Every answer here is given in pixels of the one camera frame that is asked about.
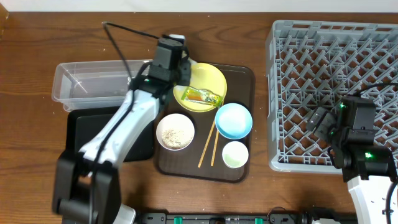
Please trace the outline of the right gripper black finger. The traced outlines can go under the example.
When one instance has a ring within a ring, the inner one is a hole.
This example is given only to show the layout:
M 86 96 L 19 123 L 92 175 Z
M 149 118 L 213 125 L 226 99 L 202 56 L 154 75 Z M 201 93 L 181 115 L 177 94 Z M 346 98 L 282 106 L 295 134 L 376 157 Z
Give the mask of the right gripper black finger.
M 317 107 L 312 113 L 306 124 L 306 130 L 316 130 L 322 122 L 324 116 L 327 113 L 327 109 L 324 107 Z
M 314 135 L 321 140 L 328 140 L 332 127 L 336 124 L 336 117 L 333 113 L 327 112 L 319 127 L 313 131 Z

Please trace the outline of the green yellow snack wrapper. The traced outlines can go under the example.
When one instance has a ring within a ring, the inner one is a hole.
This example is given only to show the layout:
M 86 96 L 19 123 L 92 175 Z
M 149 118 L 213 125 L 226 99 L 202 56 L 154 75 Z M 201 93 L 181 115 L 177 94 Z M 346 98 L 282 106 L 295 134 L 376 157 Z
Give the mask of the green yellow snack wrapper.
M 185 89 L 181 100 L 215 107 L 219 107 L 223 101 L 221 96 L 213 93 L 212 91 L 199 90 L 191 86 L 188 86 Z

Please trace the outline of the white bowl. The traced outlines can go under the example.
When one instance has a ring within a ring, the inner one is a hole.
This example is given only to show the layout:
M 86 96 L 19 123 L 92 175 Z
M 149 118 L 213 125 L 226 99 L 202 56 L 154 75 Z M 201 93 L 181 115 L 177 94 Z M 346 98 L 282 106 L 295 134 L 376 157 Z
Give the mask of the white bowl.
M 174 113 L 162 118 L 156 128 L 159 144 L 170 151 L 185 149 L 195 136 L 195 127 L 188 116 Z

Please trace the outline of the light blue bowl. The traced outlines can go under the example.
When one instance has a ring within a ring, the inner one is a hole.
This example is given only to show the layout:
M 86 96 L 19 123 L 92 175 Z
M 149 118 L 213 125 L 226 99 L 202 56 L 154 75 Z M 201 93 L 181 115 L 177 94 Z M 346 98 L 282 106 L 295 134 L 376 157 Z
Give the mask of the light blue bowl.
M 252 130 L 252 115 L 245 106 L 228 103 L 216 112 L 215 126 L 218 132 L 227 139 L 242 139 Z

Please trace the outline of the pale green cup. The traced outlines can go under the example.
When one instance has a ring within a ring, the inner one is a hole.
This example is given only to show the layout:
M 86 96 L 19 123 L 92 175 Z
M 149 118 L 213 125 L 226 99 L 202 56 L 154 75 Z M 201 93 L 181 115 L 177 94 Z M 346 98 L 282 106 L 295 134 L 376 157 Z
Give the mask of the pale green cup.
M 239 141 L 227 143 L 222 150 L 222 160 L 231 169 L 244 166 L 249 159 L 247 147 Z

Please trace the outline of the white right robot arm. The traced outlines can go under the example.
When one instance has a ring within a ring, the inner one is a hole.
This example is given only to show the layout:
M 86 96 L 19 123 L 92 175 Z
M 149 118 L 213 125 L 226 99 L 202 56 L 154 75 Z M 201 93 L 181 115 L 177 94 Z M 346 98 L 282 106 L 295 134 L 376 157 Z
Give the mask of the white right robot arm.
M 306 129 L 328 144 L 332 165 L 342 171 L 359 223 L 397 223 L 397 170 L 392 152 L 374 143 L 376 105 L 345 96 L 335 114 L 319 106 Z

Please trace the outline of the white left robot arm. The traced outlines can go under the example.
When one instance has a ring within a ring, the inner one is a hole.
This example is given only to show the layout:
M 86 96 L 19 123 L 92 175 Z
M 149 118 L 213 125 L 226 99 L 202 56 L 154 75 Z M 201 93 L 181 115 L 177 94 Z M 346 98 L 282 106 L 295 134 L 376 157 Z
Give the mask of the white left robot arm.
M 78 152 L 57 160 L 52 211 L 77 223 L 133 223 L 136 211 L 122 204 L 119 168 L 143 130 L 168 103 L 173 88 L 188 86 L 193 62 L 142 64 L 122 105 L 104 128 Z

